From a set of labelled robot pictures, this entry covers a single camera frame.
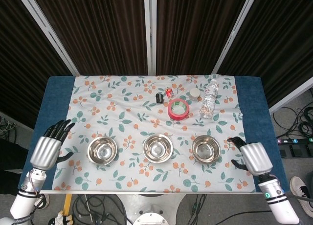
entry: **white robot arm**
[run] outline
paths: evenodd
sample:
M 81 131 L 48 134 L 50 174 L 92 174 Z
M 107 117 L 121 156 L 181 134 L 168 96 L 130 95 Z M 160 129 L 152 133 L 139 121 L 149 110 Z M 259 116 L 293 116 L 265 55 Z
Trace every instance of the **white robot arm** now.
M 73 155 L 73 153 L 69 153 L 64 157 L 58 157 L 61 145 L 70 129 L 75 125 L 75 123 L 68 125 L 69 123 L 70 120 L 61 120 L 51 126 L 44 136 L 39 138 L 30 159 L 34 168 L 27 173 L 10 209 L 14 220 L 10 218 L 0 219 L 0 225 L 27 225 L 32 220 L 34 203 L 39 197 L 46 179 L 45 172 L 51 169 L 54 164 L 67 160 Z
M 230 138 L 227 141 L 233 142 L 242 152 L 246 165 L 239 164 L 235 160 L 231 162 L 237 168 L 248 170 L 252 175 L 259 177 L 259 187 L 275 219 L 280 224 L 301 225 L 302 223 L 290 205 L 279 180 L 276 176 L 269 174 L 273 165 L 262 143 L 247 144 L 239 137 Z

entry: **tape roll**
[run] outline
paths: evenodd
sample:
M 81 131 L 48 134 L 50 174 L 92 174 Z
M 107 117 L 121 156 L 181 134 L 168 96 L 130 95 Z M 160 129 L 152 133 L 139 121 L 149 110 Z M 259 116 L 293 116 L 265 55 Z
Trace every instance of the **tape roll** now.
M 183 120 L 189 113 L 189 105 L 185 100 L 173 99 L 168 105 L 168 115 L 175 121 Z

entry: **metal bowl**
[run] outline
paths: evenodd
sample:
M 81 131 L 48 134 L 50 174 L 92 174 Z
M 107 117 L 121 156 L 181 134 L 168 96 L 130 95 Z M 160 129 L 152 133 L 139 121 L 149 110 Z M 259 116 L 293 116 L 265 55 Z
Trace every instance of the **metal bowl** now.
M 97 137 L 89 144 L 87 154 L 92 163 L 107 165 L 116 157 L 116 142 L 109 137 Z
M 172 142 L 165 135 L 151 135 L 143 142 L 143 154 L 150 162 L 165 162 L 172 156 L 172 153 Z
M 217 161 L 221 155 L 218 141 L 208 135 L 201 135 L 195 138 L 192 143 L 192 155 L 203 164 L 209 164 Z

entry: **brown curtain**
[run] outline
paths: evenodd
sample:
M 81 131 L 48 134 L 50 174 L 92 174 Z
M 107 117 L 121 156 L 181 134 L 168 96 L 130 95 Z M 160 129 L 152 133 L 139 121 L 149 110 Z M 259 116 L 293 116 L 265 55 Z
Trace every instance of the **brown curtain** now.
M 157 74 L 210 74 L 245 0 L 157 0 Z
M 84 75 L 147 74 L 144 0 L 36 0 Z
M 262 78 L 271 107 L 313 77 L 313 0 L 255 0 L 218 73 Z
M 48 78 L 71 74 L 21 0 L 0 9 L 0 111 L 33 128 Z

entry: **water bottle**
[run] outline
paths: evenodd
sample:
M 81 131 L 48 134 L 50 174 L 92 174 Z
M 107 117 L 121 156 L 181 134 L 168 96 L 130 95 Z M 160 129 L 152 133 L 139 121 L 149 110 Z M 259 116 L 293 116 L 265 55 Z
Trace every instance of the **water bottle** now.
M 202 118 L 208 119 L 213 117 L 217 91 L 217 81 L 212 79 L 209 86 L 205 89 L 204 99 L 200 108 L 200 116 Z

